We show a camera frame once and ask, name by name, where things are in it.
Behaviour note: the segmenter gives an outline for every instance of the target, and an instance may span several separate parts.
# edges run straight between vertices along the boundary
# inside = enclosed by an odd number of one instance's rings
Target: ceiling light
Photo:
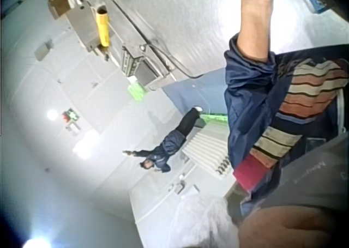
[[[90,130],[85,133],[84,140],[91,145],[99,143],[99,134],[95,130]]]
[[[51,248],[51,244],[45,239],[38,238],[29,240],[24,244],[23,248]]]
[[[92,155],[92,150],[99,143],[100,136],[95,130],[87,131],[80,141],[73,148],[75,153],[81,159],[88,159]]]
[[[49,110],[46,115],[49,120],[54,121],[58,117],[58,112],[52,109],[52,110]]]

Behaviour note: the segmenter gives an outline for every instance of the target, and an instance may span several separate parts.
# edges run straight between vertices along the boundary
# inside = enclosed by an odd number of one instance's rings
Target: light blue panel
[[[209,72],[198,79],[187,79],[163,87],[178,110],[185,114],[193,106],[201,106],[204,113],[227,113],[224,101],[225,69]]]

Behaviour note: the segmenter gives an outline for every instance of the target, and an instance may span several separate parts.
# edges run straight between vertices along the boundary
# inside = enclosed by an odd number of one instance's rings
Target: short hair
[[[144,163],[145,163],[146,161],[148,161],[148,159],[145,159],[143,162],[140,162],[140,166],[141,166],[143,169],[145,169],[145,170],[149,170],[149,169],[152,168],[152,167],[146,168],[145,165],[144,165]]]

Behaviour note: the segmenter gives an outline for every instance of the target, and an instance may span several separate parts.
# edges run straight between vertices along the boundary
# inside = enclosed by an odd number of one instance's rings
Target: white ceiling
[[[120,70],[87,53],[65,16],[52,18],[47,0],[21,4],[2,21],[1,36],[3,94],[27,142],[62,183],[133,220],[128,191],[145,172],[121,151],[160,143],[181,117],[173,103],[161,90],[135,101]],[[34,51],[49,40],[53,49],[38,62]],[[80,116],[77,136],[60,117],[46,116],[69,108]],[[73,148],[89,130],[100,134],[100,142],[82,160]]]

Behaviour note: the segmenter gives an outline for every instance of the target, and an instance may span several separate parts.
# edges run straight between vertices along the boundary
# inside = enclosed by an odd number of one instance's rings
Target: navy blue jacket
[[[279,107],[291,84],[292,62],[307,58],[311,58],[314,63],[325,59],[338,60],[347,56],[348,49],[348,46],[321,47],[277,56],[271,52],[267,63],[259,63],[245,58],[238,51],[237,37],[238,35],[230,40],[230,49],[225,53],[225,101],[230,127],[228,152],[234,169],[244,160],[272,119],[275,120],[275,115],[278,116]],[[266,197],[277,187],[283,167],[340,133],[337,109],[337,101],[333,100],[316,120],[297,127],[291,126],[291,122],[276,120],[280,130],[300,128],[303,137],[255,187],[247,202],[242,205],[243,213],[244,205],[245,212],[248,213],[256,201]]]
[[[185,136],[179,131],[173,130],[164,138],[162,143],[153,150],[134,151],[133,153],[135,156],[146,157],[146,159],[153,161],[157,168],[161,169],[163,173],[167,173],[171,170],[167,161],[172,155],[179,151],[184,142]]]

